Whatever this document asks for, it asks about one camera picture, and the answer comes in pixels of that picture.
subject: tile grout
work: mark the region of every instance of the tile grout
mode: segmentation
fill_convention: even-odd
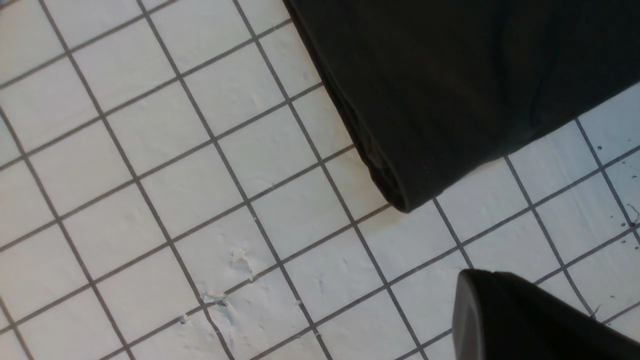
[[[593,312],[591,306],[589,306],[587,301],[584,299],[584,297],[582,296],[582,293],[578,289],[578,286],[573,281],[573,278],[571,277],[571,274],[569,274],[569,271],[566,269],[566,267],[564,265],[564,261],[562,260],[562,257],[560,256],[560,252],[558,251],[553,239],[551,238],[551,235],[549,234],[549,231],[547,230],[547,227],[543,223],[542,218],[540,217],[540,214],[538,213],[538,208],[536,206],[533,206],[533,202],[531,201],[531,198],[529,197],[529,193],[527,193],[527,190],[524,188],[524,184],[522,183],[522,180],[520,179],[520,176],[518,175],[518,172],[516,171],[515,167],[513,166],[509,156],[504,156],[504,161],[507,163],[507,166],[509,167],[509,171],[511,172],[511,175],[513,176],[513,179],[518,184],[520,192],[522,192],[522,196],[524,196],[524,199],[527,202],[527,209],[526,209],[527,212],[531,211],[531,213],[533,214],[534,218],[536,219],[536,222],[538,223],[538,227],[540,228],[540,230],[542,230],[542,233],[543,233],[547,243],[549,244],[549,247],[551,248],[551,251],[554,253],[554,256],[556,257],[556,261],[560,265],[560,268],[563,269],[562,273],[564,273],[564,277],[569,282],[569,285],[571,286],[571,289],[573,290],[575,295],[578,297],[578,300],[580,300],[580,303],[582,304],[582,306],[584,306],[584,308],[586,309],[587,313],[589,313],[589,316],[594,316],[595,313]]]
[[[620,199],[620,196],[618,195],[616,188],[613,186],[611,179],[609,179],[609,175],[607,174],[605,167],[602,165],[602,162],[600,161],[600,158],[598,157],[598,154],[596,153],[593,147],[593,144],[591,143],[591,140],[587,136],[587,132],[584,130],[582,123],[580,122],[580,118],[576,118],[575,123],[576,125],[578,125],[578,129],[580,129],[580,133],[584,138],[584,141],[587,143],[587,146],[589,147],[589,151],[591,152],[593,159],[596,161],[596,164],[598,165],[598,171],[602,173],[602,176],[604,177],[604,180],[607,183],[607,187],[609,188],[609,191],[611,191],[611,195],[613,195],[613,199],[616,201],[616,204],[620,208],[620,211],[622,211],[622,215],[625,217],[627,226],[629,226],[629,228],[632,229],[634,237],[636,238],[636,241],[640,245],[640,234],[638,234],[638,231],[636,230],[640,226],[640,224],[635,224],[631,221],[631,218],[629,217],[629,214],[627,213],[627,210],[625,209],[625,206],[622,203],[622,200]]]
[[[8,330],[13,330],[13,333],[15,334],[15,337],[18,339],[18,342],[20,343],[20,347],[22,348],[22,351],[24,352],[24,354],[27,356],[27,359],[34,360],[33,355],[31,355],[31,351],[29,350],[29,347],[27,346],[26,341],[24,341],[24,338],[22,337],[22,333],[20,332],[20,329],[18,329],[18,326],[13,321],[13,317],[9,313],[9,309],[4,303],[2,296],[0,296],[0,313],[4,313],[4,317],[6,318],[6,321],[9,323],[9,325],[6,328]]]

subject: floor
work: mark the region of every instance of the floor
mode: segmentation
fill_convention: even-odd
[[[281,0],[0,10],[0,352],[451,360],[456,276],[640,340],[640,85],[410,215]]]

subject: white square tile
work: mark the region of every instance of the white square tile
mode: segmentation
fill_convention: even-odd
[[[172,238],[242,202],[213,145],[144,178],[142,184]]]
[[[101,122],[35,154],[31,162],[60,215],[131,178]]]
[[[232,0],[181,0],[151,18],[181,72],[250,38]]]
[[[57,225],[10,247],[0,259],[0,292],[16,320],[87,282]]]
[[[453,336],[447,335],[424,349],[429,360],[455,360],[456,351],[453,347]]]
[[[66,58],[0,91],[0,104],[25,151],[98,115]]]
[[[640,307],[637,307],[608,324],[612,329],[633,340],[640,341]]]
[[[201,294],[220,296],[275,264],[247,208],[215,221],[175,244]]]
[[[575,291],[571,287],[571,284],[569,284],[569,280],[567,280],[566,276],[564,276],[564,273],[561,272],[560,274],[556,274],[538,286],[542,290],[545,290],[551,295],[572,306],[574,309],[578,309],[584,314],[587,314],[587,311],[584,309],[584,306],[580,302],[580,299],[578,299],[578,295],[575,294]]]
[[[128,342],[198,306],[170,249],[100,282],[98,289]]]
[[[355,149],[329,161],[326,167],[354,219],[358,220],[387,203]]]
[[[320,75],[293,24],[265,36],[260,43],[289,96],[320,82]]]
[[[109,123],[139,175],[209,140],[179,83],[114,113]]]
[[[353,143],[324,87],[295,100],[293,105],[323,159]]]
[[[560,264],[536,218],[526,213],[465,247],[474,267],[535,282]]]
[[[538,213],[565,263],[627,229],[602,174],[542,204]]]
[[[609,167],[607,175],[631,222],[640,222],[640,152]]]
[[[64,223],[93,278],[165,242],[136,185],[91,205]]]
[[[220,141],[248,197],[316,162],[289,108],[284,107]]]
[[[574,121],[509,157],[533,202],[598,167]]]
[[[293,259],[286,268],[314,321],[382,286],[352,229]]]
[[[466,268],[460,252],[454,252],[393,285],[396,298],[421,343],[451,328],[458,274]]]
[[[640,145],[638,113],[640,85],[634,85],[580,116],[580,123],[602,163]]]
[[[0,22],[0,83],[63,52],[38,0],[16,1],[3,8]]]
[[[0,349],[2,349],[2,355],[6,359],[28,360],[27,354],[22,349],[22,345],[20,345],[18,337],[13,331],[0,335]]]
[[[359,228],[389,281],[456,246],[433,202],[410,214],[388,208]]]
[[[349,225],[320,168],[257,199],[253,206],[281,258]]]
[[[587,304],[594,310],[600,308],[596,314],[598,320],[605,320],[640,301],[640,287],[630,285],[637,284],[638,273],[640,250],[633,234],[569,268]]]
[[[122,346],[92,290],[19,326],[35,359],[100,359]]]
[[[279,270],[230,294],[226,303],[209,313],[237,360],[250,359],[308,326]]]
[[[284,101],[255,44],[198,70],[185,80],[216,135]]]
[[[136,360],[222,360],[227,355],[202,311],[131,348]]]
[[[256,34],[289,18],[282,0],[239,0],[239,3]]]
[[[386,291],[318,327],[335,360],[395,359],[415,348]]]
[[[312,331],[309,331],[298,339],[265,356],[264,359],[326,360],[326,356],[324,356],[324,352],[316,339],[316,335]]]
[[[20,151],[18,151],[18,147],[4,123],[4,118],[0,116],[0,166],[18,158],[18,156],[20,156]]]
[[[474,172],[438,196],[453,229],[465,241],[527,207],[504,160]]]
[[[135,22],[74,57],[104,111],[175,75],[146,21]]]
[[[46,3],[70,48],[141,14],[136,0],[46,0]]]
[[[0,184],[0,246],[53,220],[53,214],[24,162],[0,172]]]

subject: black fabric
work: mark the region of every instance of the black fabric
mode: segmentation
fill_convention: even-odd
[[[452,332],[458,360],[640,359],[637,342],[510,273],[460,273]]]
[[[640,80],[638,0],[285,0],[379,189],[411,211]]]

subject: gray grout line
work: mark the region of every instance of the gray grout line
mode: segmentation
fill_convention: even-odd
[[[76,74],[78,75],[78,77],[80,78],[81,82],[83,83],[83,86],[87,90],[89,97],[92,98],[93,103],[96,105],[96,109],[98,110],[98,114],[100,114],[100,108],[99,108],[99,106],[97,106],[97,102],[95,101],[95,97],[91,93],[91,89],[89,88],[88,83],[86,82],[86,79],[82,75],[82,72],[80,71],[80,68],[78,67],[75,59],[69,53],[69,51],[68,51],[69,49],[67,47],[67,43],[65,42],[64,38],[62,37],[62,34],[60,33],[60,29],[58,29],[56,23],[54,22],[53,16],[49,12],[49,9],[47,8],[47,5],[44,3],[44,0],[38,0],[38,2],[40,3],[40,7],[42,8],[43,12],[45,13],[45,16],[47,17],[47,20],[51,24],[51,27],[53,28],[56,36],[58,37],[58,40],[60,41],[60,44],[62,45],[62,48],[65,50],[65,54],[67,54],[67,57],[69,58],[69,61],[71,62],[71,65],[75,69]],[[25,156],[24,149],[22,148],[21,144],[19,143],[19,139],[17,138],[17,135],[15,135],[15,142],[19,146],[20,153],[23,156]],[[65,227],[65,224],[60,219],[60,216],[59,216],[56,208],[54,207],[53,202],[51,201],[51,199],[49,198],[47,192],[45,191],[44,185],[42,184],[40,178],[38,177],[38,174],[36,173],[35,169],[33,168],[32,164],[31,164],[31,161],[29,159],[27,159],[26,157],[25,157],[24,161],[27,164],[27,166],[29,167],[29,169],[31,170],[31,173],[32,173],[33,177],[35,178],[36,183],[38,184],[38,187],[39,187],[40,191],[42,192],[42,195],[44,196],[45,201],[47,202],[47,205],[51,209],[51,213],[53,214],[54,218],[56,219],[56,221],[58,223],[58,226],[62,230],[62,233],[63,233],[65,239],[67,240],[67,242],[69,244],[69,247],[71,247],[71,250],[72,250],[72,252],[74,253],[74,255],[76,257],[77,262],[80,264],[80,267],[82,268],[82,271],[83,271],[85,277],[87,278],[89,284],[91,284],[93,292],[94,292],[95,296],[98,298],[98,301],[100,302],[100,305],[102,306],[102,310],[104,311],[105,315],[109,319],[109,322],[111,323],[111,326],[113,327],[114,332],[118,336],[118,339],[120,340],[120,342],[124,346],[125,350],[127,351],[127,355],[129,356],[129,359],[135,360],[135,357],[133,356],[133,353],[131,352],[131,350],[127,346],[127,342],[126,342],[124,336],[122,335],[122,332],[118,328],[118,325],[115,322],[115,319],[113,318],[113,315],[111,314],[111,311],[109,310],[104,298],[102,297],[102,294],[100,293],[100,290],[98,289],[98,286],[94,283],[93,277],[91,276],[91,274],[90,274],[89,270],[87,269],[84,261],[82,260],[82,257],[80,256],[80,253],[78,252],[73,240],[71,239],[71,236],[69,235],[69,233],[67,231],[67,228]]]
[[[613,186],[611,179],[609,179],[609,175],[607,174],[605,167],[602,166],[602,162],[600,161],[598,154],[596,154],[596,151],[593,148],[593,144],[591,143],[591,140],[587,136],[587,132],[582,127],[582,123],[580,123],[580,119],[575,119],[575,123],[576,125],[578,125],[578,129],[580,129],[580,133],[582,134],[584,141],[587,143],[587,146],[589,147],[589,151],[591,151],[591,155],[593,156],[593,159],[596,161],[596,164],[598,165],[598,170],[602,173],[602,176],[604,176],[604,180],[607,183],[609,190],[611,191],[611,195],[613,195],[613,198],[618,204],[618,207],[620,207],[620,210],[622,211],[622,215],[625,217],[625,221],[627,222],[627,226],[633,229],[633,233],[636,238],[636,241],[638,242],[638,244],[640,244],[640,234],[638,234],[638,231],[636,230],[640,226],[640,224],[635,224],[631,221],[631,218],[629,217],[629,214],[627,213],[627,210],[625,209],[625,206],[622,203],[622,200],[620,199],[618,192]]]
[[[533,213],[533,216],[536,218],[538,226],[542,230],[542,233],[544,234],[545,239],[547,239],[547,243],[549,244],[551,251],[554,253],[554,256],[556,257],[557,262],[560,264],[560,267],[563,269],[564,276],[566,277],[567,281],[569,281],[569,285],[571,286],[571,289],[573,289],[573,292],[578,297],[578,299],[580,300],[580,303],[582,303],[582,306],[584,306],[584,308],[587,310],[589,315],[594,316],[595,313],[593,312],[592,308],[589,306],[587,301],[584,300],[584,297],[582,296],[582,293],[578,289],[578,286],[576,286],[575,282],[573,281],[573,278],[569,274],[569,271],[566,269],[564,261],[562,260],[562,257],[560,256],[560,253],[558,252],[558,249],[553,239],[551,238],[551,235],[547,231],[547,227],[542,222],[542,218],[538,213],[538,209],[533,206],[533,202],[531,201],[531,198],[529,197],[527,190],[524,188],[524,184],[522,183],[522,180],[520,179],[520,176],[518,175],[516,168],[513,166],[511,159],[509,159],[509,156],[505,156],[504,161],[506,161],[507,166],[511,171],[511,174],[513,175],[513,178],[515,179],[516,183],[518,184],[518,187],[520,188],[520,191],[522,192],[522,195],[524,196],[524,199],[527,201],[527,209],[531,210],[531,213]]]
[[[258,36],[255,34],[255,32],[253,30],[253,27],[249,23],[249,20],[246,17],[246,14],[244,13],[244,10],[242,9],[242,6],[240,6],[240,4],[238,3],[237,0],[233,0],[233,2],[234,2],[234,5],[236,7],[236,10],[237,10],[238,14],[240,15],[240,17],[242,18],[242,20],[244,22],[244,25],[246,26],[247,30],[249,31],[249,35],[251,36],[251,39],[253,40],[253,43],[258,48],[258,51],[262,55],[262,58],[264,59],[264,62],[267,65],[267,68],[269,69],[269,71],[271,72],[271,75],[273,76],[274,80],[276,81],[276,84],[278,85],[278,88],[280,89],[280,92],[282,93],[283,98],[285,99],[285,103],[289,106],[289,109],[292,109],[294,111],[292,100],[289,98],[289,96],[287,95],[286,91],[284,91],[284,87],[282,86],[282,82],[280,81],[280,79],[278,78],[277,74],[275,73],[275,70],[273,69],[273,66],[272,66],[271,62],[269,61],[269,58],[267,57],[266,53],[264,52],[264,49],[262,48],[262,44],[260,43]],[[298,122],[300,122],[300,118],[297,116],[297,113],[294,112],[293,115],[294,115],[294,117],[296,117],[296,120]],[[324,164],[322,157],[316,156],[316,160],[320,164],[321,168],[326,168],[326,165]],[[244,194],[244,191],[242,191],[242,186],[240,185],[240,183],[237,183],[237,187],[238,187],[239,190],[241,190],[241,195],[245,199],[246,198],[246,194]],[[300,311],[303,313],[304,317],[307,319],[307,322],[308,322],[310,328],[312,329],[313,333],[315,334],[316,340],[317,340],[318,344],[320,345],[320,347],[322,348],[324,356],[327,358],[327,360],[333,360],[333,357],[329,353],[329,350],[328,350],[326,344],[324,343],[324,340],[322,339],[322,335],[318,331],[317,326],[314,324],[314,321],[311,318],[311,315],[309,314],[309,311],[307,310],[306,305],[302,301],[302,298],[300,297],[300,294],[298,293],[298,290],[296,289],[296,286],[293,283],[293,280],[291,280],[291,277],[289,276],[289,273],[288,273],[286,267],[282,263],[282,260],[280,259],[280,255],[278,254],[278,252],[276,251],[275,247],[273,246],[271,240],[269,239],[269,235],[267,234],[267,232],[265,231],[264,227],[262,226],[261,221],[258,219],[258,214],[253,209],[253,206],[249,206],[248,205],[247,207],[249,208],[249,211],[251,212],[251,215],[252,215],[253,219],[255,220],[255,223],[258,226],[258,229],[260,230],[260,233],[262,234],[262,237],[266,241],[266,243],[267,243],[267,245],[268,245],[273,257],[276,259],[276,263],[280,267],[280,271],[282,272],[282,275],[284,276],[287,284],[289,285],[289,288],[291,289],[291,292],[293,293],[296,301],[298,302],[298,306],[300,307]]]
[[[436,197],[433,198],[433,204],[436,206],[436,209],[438,210],[440,217],[442,217],[444,224],[447,226],[447,229],[449,230],[449,234],[451,234],[451,238],[453,238],[453,241],[456,243],[456,246],[460,250],[462,257],[465,258],[465,262],[467,263],[467,266],[470,269],[473,269],[474,265],[471,263],[471,259],[469,258],[469,255],[467,254],[465,247],[462,245],[462,242],[460,242],[460,238],[458,237],[458,234],[456,234],[456,231],[453,229],[453,225],[451,225],[449,218],[447,218],[447,214],[445,214],[444,209],[442,209],[442,207],[440,206],[440,202]]]
[[[6,318],[7,322],[9,322],[9,326],[7,326],[7,329],[13,330],[13,333],[15,334],[15,337],[18,338],[18,342],[20,343],[20,347],[22,347],[22,351],[27,356],[27,359],[34,360],[33,356],[31,355],[31,351],[29,350],[29,347],[27,347],[26,341],[24,341],[24,338],[22,337],[22,334],[20,333],[20,330],[18,329],[18,327],[15,324],[15,322],[13,322],[13,318],[12,318],[11,314],[9,313],[9,309],[6,307],[6,304],[4,303],[4,300],[2,299],[2,296],[0,296],[0,312],[4,313],[4,317]]]
[[[2,107],[0,107],[0,115],[4,118],[4,121],[5,121],[6,126],[7,126],[7,130],[9,130],[9,133],[11,134],[11,136],[13,138],[13,141],[15,142],[16,146],[18,147],[18,151],[22,155],[24,155],[24,148],[22,147],[22,143],[20,142],[20,139],[18,139],[18,136],[16,135],[16,133],[15,133],[15,131],[13,129],[13,126],[11,125],[11,122],[10,122],[9,118],[4,113],[4,110],[2,109]],[[67,228],[65,227],[65,224],[62,222],[62,220],[60,220],[60,217],[58,216],[58,212],[56,211],[56,208],[53,206],[53,203],[51,202],[51,198],[49,198],[49,195],[45,191],[44,185],[42,184],[42,181],[40,180],[40,177],[38,176],[38,173],[36,172],[35,168],[31,164],[31,160],[25,159],[24,162],[27,165],[27,167],[29,169],[29,172],[31,173],[31,176],[35,180],[35,183],[38,186],[38,189],[40,190],[40,193],[42,194],[42,197],[44,198],[45,202],[47,203],[47,206],[49,207],[49,211],[51,211],[51,214],[53,215],[56,224],[58,225],[58,227],[60,228],[60,231],[62,232],[63,236],[65,237],[65,240],[67,241],[67,244],[68,244],[69,248],[71,249],[71,252],[73,253],[74,257],[76,258],[76,261],[78,262],[78,265],[80,266],[80,269],[82,270],[84,276],[86,277],[87,282],[91,286],[96,298],[98,299],[98,302],[100,302],[100,305],[102,306],[102,309],[104,310],[107,318],[109,319],[109,322],[110,322],[111,326],[113,327],[113,330],[114,330],[115,334],[118,336],[118,339],[120,340],[121,344],[123,346],[125,346],[125,348],[126,348],[126,341],[124,340],[124,337],[122,336],[122,333],[120,332],[120,329],[118,328],[117,324],[115,323],[115,321],[113,319],[113,316],[111,315],[111,312],[107,308],[107,304],[105,303],[104,299],[102,298],[102,295],[100,294],[100,291],[98,290],[97,285],[94,283],[93,278],[91,277],[91,274],[89,273],[89,270],[87,269],[86,265],[84,264],[84,261],[80,257],[80,253],[78,253],[76,245],[71,240],[71,237],[69,236],[69,233],[67,232]]]
[[[255,41],[255,45],[258,48],[258,51],[260,52],[260,54],[262,55],[262,58],[264,59],[264,62],[267,65],[267,68],[269,69],[269,71],[271,72],[271,75],[273,76],[273,79],[275,80],[276,84],[278,85],[278,88],[280,89],[280,92],[282,93],[282,96],[284,97],[285,101],[287,102],[287,104],[289,105],[289,109],[291,111],[291,113],[293,114],[296,122],[298,123],[300,129],[302,130],[302,133],[305,136],[305,139],[307,140],[307,143],[309,144],[309,147],[311,148],[312,152],[314,153],[314,156],[316,157],[316,160],[321,164],[320,167],[322,168],[324,175],[326,176],[327,180],[329,181],[329,184],[331,185],[331,188],[333,189],[333,192],[335,193],[336,197],[338,198],[340,205],[342,206],[343,210],[345,211],[348,219],[349,219],[349,223],[351,224],[351,226],[353,227],[353,229],[356,231],[356,234],[358,235],[358,238],[360,240],[360,242],[362,243],[363,248],[365,249],[369,259],[371,260],[371,263],[374,265],[374,268],[376,269],[378,276],[380,277],[380,280],[382,281],[382,283],[384,285],[387,285],[387,279],[385,278],[382,269],[380,268],[378,262],[376,261],[375,257],[373,256],[373,253],[371,252],[371,249],[369,248],[369,245],[367,244],[366,239],[364,238],[364,236],[362,235],[362,232],[360,231],[360,229],[358,228],[358,225],[355,222],[355,219],[353,218],[353,215],[351,214],[349,208],[347,207],[344,198],[342,197],[342,195],[340,194],[340,191],[338,190],[335,182],[333,181],[333,178],[331,177],[331,174],[329,173],[329,170],[327,169],[326,165],[324,163],[322,163],[322,156],[320,155],[320,153],[318,152],[316,146],[313,143],[313,140],[311,139],[311,136],[309,135],[304,123],[302,123],[302,120],[300,119],[300,115],[298,114],[298,111],[296,110],[296,108],[293,106],[293,103],[291,101],[291,99],[289,98],[289,94],[287,94],[287,90],[285,89],[284,85],[282,84],[280,77],[278,76],[278,74],[276,73],[276,70],[273,67],[273,64],[271,63],[271,61],[269,60],[269,57],[267,56],[264,48],[262,47],[262,44],[260,43],[259,39],[256,37],[255,32],[253,31],[253,28],[251,26],[251,24],[249,23],[249,20],[246,17],[246,14],[244,13],[242,7],[240,6],[238,0],[233,0],[238,12],[240,13],[240,16],[243,18],[244,24],[246,25],[247,29],[249,30],[249,34],[251,34],[252,39],[254,39]],[[295,287],[293,285],[293,282],[288,279],[288,275],[286,275],[287,277],[287,282],[289,283],[289,286],[291,287],[291,290],[294,292],[294,294],[296,295],[296,299],[298,298],[298,294],[297,291],[295,290]],[[407,331],[409,332],[409,335],[411,336],[412,340],[415,342],[416,345],[419,345],[419,341],[417,336],[415,335],[415,332],[413,331],[411,324],[409,323],[409,320],[407,319],[406,315],[404,314],[404,311],[402,310],[402,307],[400,306],[400,304],[398,303],[396,296],[394,295],[393,291],[391,290],[391,287],[387,287],[387,292],[389,294],[389,297],[391,298],[391,301],[394,303],[398,314],[400,315],[403,323],[405,324]],[[314,333],[316,334],[316,339],[318,340],[318,343],[320,344],[320,347],[322,348],[324,355],[326,356],[326,358],[328,360],[332,360],[332,356],[326,346],[326,344],[324,343],[324,341],[322,340],[322,336],[319,333],[319,331],[317,330],[317,326],[313,323],[313,320],[311,319],[311,316],[308,315],[308,313],[306,312],[306,310],[303,310],[303,312],[305,313],[305,317],[307,317],[307,320],[309,321],[309,324],[313,327]],[[424,360],[428,360],[426,354],[424,353],[423,350],[420,351],[420,354],[422,355],[422,358]]]

